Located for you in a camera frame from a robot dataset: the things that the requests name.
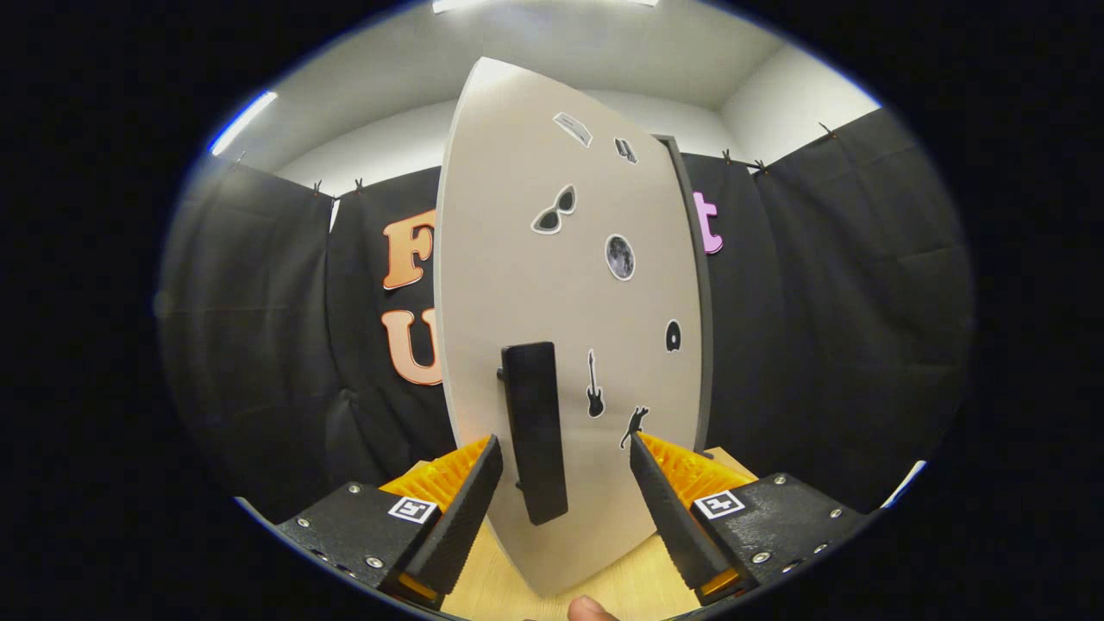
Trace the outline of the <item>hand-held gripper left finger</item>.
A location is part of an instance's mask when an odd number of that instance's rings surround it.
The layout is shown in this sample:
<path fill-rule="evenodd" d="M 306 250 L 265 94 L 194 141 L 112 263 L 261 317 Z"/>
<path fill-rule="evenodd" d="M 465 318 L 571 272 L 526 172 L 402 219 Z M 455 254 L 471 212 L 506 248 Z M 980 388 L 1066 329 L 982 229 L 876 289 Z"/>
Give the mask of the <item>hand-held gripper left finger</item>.
<path fill-rule="evenodd" d="M 276 531 L 388 596 L 438 609 L 452 594 L 505 471 L 493 434 L 391 482 L 348 482 Z"/>

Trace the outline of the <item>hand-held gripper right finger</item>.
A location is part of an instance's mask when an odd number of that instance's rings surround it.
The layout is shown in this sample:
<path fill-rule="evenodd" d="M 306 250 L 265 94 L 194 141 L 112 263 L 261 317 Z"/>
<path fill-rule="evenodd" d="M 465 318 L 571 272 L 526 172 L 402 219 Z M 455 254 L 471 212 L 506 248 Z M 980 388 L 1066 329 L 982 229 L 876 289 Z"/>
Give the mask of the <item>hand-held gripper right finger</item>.
<path fill-rule="evenodd" d="M 787 473 L 750 477 L 643 432 L 631 434 L 628 448 L 655 530 L 701 606 L 811 568 L 868 520 Z"/>

